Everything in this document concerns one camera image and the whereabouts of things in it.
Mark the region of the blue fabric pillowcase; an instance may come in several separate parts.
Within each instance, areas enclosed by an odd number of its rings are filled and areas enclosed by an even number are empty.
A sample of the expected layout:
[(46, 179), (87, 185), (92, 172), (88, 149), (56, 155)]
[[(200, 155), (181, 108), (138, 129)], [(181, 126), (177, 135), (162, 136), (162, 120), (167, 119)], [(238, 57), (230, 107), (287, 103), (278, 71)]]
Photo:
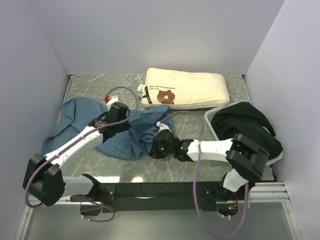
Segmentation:
[[(53, 135), (43, 141), (41, 154), (48, 154), (77, 136), (90, 121), (108, 109), (102, 103), (89, 97), (76, 97), (59, 106), (62, 113)], [(96, 150), (107, 157), (137, 161), (142, 155), (149, 155), (153, 138), (159, 129), (157, 122), (169, 115), (169, 107), (159, 105), (146, 110), (138, 110), (129, 120), (130, 129), (116, 134)]]

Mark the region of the cream pillow with bear print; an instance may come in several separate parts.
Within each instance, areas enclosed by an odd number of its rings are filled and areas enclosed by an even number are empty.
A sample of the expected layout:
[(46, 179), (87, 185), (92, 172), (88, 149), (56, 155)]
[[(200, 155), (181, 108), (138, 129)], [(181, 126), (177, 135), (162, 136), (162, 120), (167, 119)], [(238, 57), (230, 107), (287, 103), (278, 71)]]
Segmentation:
[(191, 110), (222, 107), (230, 102), (223, 75), (149, 68), (140, 86), (145, 108), (167, 105), (170, 109)]

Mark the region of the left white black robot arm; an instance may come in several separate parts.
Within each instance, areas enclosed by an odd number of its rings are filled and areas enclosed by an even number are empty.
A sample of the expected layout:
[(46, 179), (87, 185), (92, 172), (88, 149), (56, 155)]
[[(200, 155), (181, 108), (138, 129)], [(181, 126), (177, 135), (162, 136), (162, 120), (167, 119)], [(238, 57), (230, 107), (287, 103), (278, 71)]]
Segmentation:
[(88, 201), (100, 199), (101, 183), (89, 174), (65, 177), (63, 173), (92, 149), (130, 128), (128, 106), (114, 102), (107, 112), (93, 119), (77, 136), (58, 149), (42, 156), (33, 155), (26, 168), (22, 187), (25, 203), (28, 195), (49, 207), (66, 196), (84, 196)]

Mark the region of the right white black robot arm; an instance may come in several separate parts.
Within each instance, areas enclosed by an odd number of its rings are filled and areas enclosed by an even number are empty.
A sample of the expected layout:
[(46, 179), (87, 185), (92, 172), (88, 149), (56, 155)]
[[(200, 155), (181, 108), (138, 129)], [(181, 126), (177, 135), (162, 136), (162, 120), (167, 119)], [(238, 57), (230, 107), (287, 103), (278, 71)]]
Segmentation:
[(180, 140), (167, 129), (153, 138), (149, 155), (154, 159), (171, 155), (180, 162), (205, 160), (230, 164), (231, 171), (224, 175), (219, 187), (208, 191), (219, 202), (232, 200), (245, 184), (252, 187), (260, 182), (269, 158), (267, 150), (243, 134), (220, 141)]

